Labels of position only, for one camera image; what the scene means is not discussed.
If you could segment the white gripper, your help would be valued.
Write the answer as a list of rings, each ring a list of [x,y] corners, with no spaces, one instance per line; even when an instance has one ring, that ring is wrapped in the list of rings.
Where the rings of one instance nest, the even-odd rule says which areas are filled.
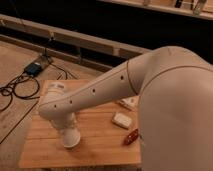
[[[68,129],[76,129],[77,119],[74,113],[65,115],[62,118],[56,118],[51,121],[51,125],[58,131],[61,132],[63,130]]]

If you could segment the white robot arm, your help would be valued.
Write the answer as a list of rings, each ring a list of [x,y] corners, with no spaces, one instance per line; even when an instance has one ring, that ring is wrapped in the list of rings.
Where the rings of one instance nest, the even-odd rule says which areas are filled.
[[[49,88],[39,114],[61,127],[69,114],[138,96],[143,171],[213,171],[213,65],[165,46],[132,58],[81,88]]]

